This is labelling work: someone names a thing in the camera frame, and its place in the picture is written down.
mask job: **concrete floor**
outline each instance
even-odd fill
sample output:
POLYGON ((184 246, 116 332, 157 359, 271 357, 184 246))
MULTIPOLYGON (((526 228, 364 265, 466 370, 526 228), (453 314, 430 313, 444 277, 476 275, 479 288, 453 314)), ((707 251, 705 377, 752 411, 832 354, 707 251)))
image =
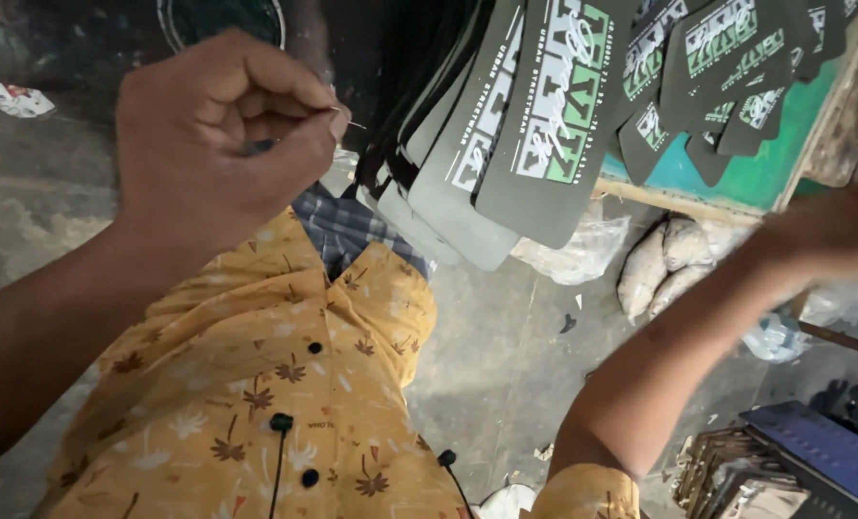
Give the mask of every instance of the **concrete floor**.
MULTIPOLYGON (((0 130, 0 286, 86 241, 112 218, 110 134, 59 115, 0 130)), ((548 464, 532 453, 553 441, 584 374, 634 331, 614 286, 625 252, 660 211, 617 198, 605 205, 607 217, 630 214, 632 228, 625 249, 595 281, 561 286, 515 259, 493 273, 468 266, 436 272, 438 326, 407 398, 435 450, 458 453, 454 470, 471 501, 507 479, 542 485, 548 464), (567 313, 577 325, 559 334, 567 313)), ((669 489, 685 437, 726 426, 755 404, 806 402, 833 379, 858 383, 857 353, 820 345, 800 362, 770 366, 743 346, 734 350, 694 395, 643 482, 643 509, 653 519, 679 516, 669 489)), ((44 490, 56 442, 92 384, 91 375, 84 376, 0 460, 0 519, 28 516, 44 490)))

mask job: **forearm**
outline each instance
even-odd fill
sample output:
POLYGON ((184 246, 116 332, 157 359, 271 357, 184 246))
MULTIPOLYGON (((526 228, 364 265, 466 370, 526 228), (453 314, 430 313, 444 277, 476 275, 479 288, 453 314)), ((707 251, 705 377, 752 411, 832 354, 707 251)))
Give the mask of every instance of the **forearm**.
POLYGON ((634 477, 654 465, 700 381, 801 279, 764 241, 750 240, 598 367, 561 425, 551 475, 578 458, 580 436, 634 477))
POLYGON ((151 302, 195 269, 150 243, 113 223, 0 290, 0 454, 151 302))

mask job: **person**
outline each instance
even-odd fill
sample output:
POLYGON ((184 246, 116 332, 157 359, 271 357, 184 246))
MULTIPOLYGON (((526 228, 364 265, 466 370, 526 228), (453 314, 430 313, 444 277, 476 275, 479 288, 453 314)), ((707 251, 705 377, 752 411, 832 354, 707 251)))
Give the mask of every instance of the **person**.
MULTIPOLYGON (((290 206, 349 120, 237 30, 125 77, 117 218, 0 290, 0 455, 100 369, 37 516, 472 515, 455 456, 413 431, 401 395, 435 324, 427 271, 392 237, 351 225, 337 242, 290 206)), ((591 375, 527 516, 637 517, 635 482, 702 377, 786 291, 846 275, 858 185, 768 219, 591 375)))

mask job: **checkered fabric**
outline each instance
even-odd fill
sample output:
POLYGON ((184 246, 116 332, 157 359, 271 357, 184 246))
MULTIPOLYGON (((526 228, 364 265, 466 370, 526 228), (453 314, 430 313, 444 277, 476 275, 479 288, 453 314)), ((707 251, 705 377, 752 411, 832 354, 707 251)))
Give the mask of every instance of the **checkered fabric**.
POLYGON ((435 262, 416 252, 380 216, 353 198, 335 198, 316 183, 291 204, 334 280, 371 242, 381 242, 428 281, 435 262))

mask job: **yellow shirt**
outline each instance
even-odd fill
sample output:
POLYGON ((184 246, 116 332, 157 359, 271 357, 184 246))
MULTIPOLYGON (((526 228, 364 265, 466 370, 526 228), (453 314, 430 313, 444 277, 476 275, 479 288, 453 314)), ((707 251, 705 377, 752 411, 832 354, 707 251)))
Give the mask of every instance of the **yellow shirt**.
MULTIPOLYGON (((435 315, 423 277, 381 244, 331 283, 286 210, 99 358, 37 516, 469 517, 401 394, 435 315)), ((598 512, 637 517, 636 486, 573 466, 530 516, 598 512)))

